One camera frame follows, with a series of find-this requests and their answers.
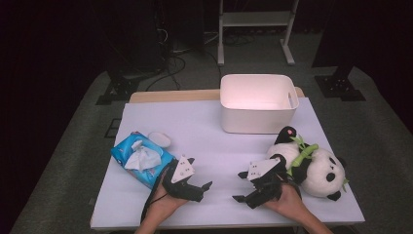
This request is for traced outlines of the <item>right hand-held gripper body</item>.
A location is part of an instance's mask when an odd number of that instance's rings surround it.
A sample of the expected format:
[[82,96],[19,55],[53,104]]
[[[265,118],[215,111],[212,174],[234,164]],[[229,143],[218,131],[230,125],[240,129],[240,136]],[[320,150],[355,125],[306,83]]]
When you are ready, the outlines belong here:
[[250,208],[255,209],[272,199],[281,197],[282,182],[286,179],[285,163],[283,157],[250,163],[246,178],[255,188],[245,198]]

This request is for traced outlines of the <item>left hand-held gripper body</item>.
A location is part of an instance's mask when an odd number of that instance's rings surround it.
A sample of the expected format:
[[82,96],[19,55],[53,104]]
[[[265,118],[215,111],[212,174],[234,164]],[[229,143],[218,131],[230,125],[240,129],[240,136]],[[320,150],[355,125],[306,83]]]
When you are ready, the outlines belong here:
[[200,191],[200,187],[188,183],[194,173],[195,169],[187,158],[181,156],[178,160],[173,159],[165,172],[163,187],[174,198],[201,202],[204,192]]

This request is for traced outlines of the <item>white wet wipe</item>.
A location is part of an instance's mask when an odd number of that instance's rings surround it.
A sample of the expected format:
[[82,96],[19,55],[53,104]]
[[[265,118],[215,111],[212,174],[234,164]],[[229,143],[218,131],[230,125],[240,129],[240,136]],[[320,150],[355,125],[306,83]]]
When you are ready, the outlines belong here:
[[142,140],[136,141],[132,146],[132,154],[128,159],[125,168],[128,170],[144,170],[154,168],[162,163],[161,155],[143,145]]

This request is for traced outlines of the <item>blue wet wipes pack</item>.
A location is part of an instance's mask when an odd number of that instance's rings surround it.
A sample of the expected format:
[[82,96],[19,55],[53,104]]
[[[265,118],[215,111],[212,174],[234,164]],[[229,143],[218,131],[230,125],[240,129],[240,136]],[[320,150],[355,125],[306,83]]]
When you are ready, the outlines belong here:
[[[154,168],[144,170],[128,170],[125,165],[132,154],[131,146],[138,140],[143,141],[143,145],[157,151],[161,155],[162,163]],[[158,178],[163,171],[164,167],[174,159],[167,148],[170,146],[170,139],[159,133],[151,133],[149,136],[145,136],[140,132],[132,132],[128,137],[118,143],[111,149],[111,155],[115,161],[125,169],[130,175],[135,177],[143,185],[152,189]]]

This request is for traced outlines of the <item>panda plush toy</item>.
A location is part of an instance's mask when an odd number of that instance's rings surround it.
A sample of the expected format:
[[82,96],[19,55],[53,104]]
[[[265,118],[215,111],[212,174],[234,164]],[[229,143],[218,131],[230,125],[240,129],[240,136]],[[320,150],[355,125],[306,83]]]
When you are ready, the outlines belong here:
[[288,177],[308,194],[337,201],[345,190],[345,161],[318,144],[309,144],[293,127],[281,129],[268,149],[269,158],[282,156]]

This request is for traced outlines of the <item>person's left hand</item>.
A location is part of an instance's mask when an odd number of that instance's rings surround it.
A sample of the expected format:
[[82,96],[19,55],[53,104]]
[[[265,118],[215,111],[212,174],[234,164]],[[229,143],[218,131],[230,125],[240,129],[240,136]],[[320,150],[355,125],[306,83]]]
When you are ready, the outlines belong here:
[[147,215],[166,219],[186,203],[187,200],[170,196],[160,183],[155,190],[154,198],[150,202]]

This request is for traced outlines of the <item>person's right hand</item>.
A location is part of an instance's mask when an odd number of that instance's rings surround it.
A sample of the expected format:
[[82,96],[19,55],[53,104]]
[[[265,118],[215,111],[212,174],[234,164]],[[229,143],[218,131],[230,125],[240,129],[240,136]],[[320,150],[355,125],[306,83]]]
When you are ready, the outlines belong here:
[[296,189],[290,184],[282,184],[282,195],[277,200],[270,200],[264,206],[284,217],[296,219],[305,206]]

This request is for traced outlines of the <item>white plastic storage bin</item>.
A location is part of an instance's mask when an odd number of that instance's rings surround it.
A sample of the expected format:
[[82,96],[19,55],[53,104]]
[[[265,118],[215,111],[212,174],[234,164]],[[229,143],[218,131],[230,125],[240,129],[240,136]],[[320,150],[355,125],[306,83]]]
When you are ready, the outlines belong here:
[[299,106],[291,79],[279,74],[229,74],[220,83],[221,127],[232,134],[278,134]]

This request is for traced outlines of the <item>black stand base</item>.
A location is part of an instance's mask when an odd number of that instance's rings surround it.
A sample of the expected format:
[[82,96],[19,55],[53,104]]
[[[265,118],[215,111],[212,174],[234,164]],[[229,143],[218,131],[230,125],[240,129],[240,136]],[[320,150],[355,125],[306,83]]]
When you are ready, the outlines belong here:
[[126,76],[120,71],[109,70],[110,82],[103,95],[100,95],[96,105],[109,105],[113,101],[129,100],[131,95],[137,91],[139,79]]
[[357,90],[349,80],[353,67],[341,65],[331,75],[315,77],[325,98],[339,98],[342,101],[365,101],[364,95]]

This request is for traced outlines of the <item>white metal stand frame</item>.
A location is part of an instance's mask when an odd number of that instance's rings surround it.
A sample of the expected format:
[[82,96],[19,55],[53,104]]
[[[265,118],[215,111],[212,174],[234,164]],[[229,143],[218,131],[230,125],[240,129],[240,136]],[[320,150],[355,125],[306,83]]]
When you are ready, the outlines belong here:
[[284,37],[280,40],[282,51],[288,65],[294,65],[295,60],[289,49],[288,43],[295,21],[299,0],[293,0],[291,8],[288,11],[275,12],[235,12],[226,13],[223,10],[224,0],[219,2],[218,14],[218,46],[217,46],[217,64],[223,65],[224,45],[223,35],[226,27],[258,27],[258,26],[285,26]]

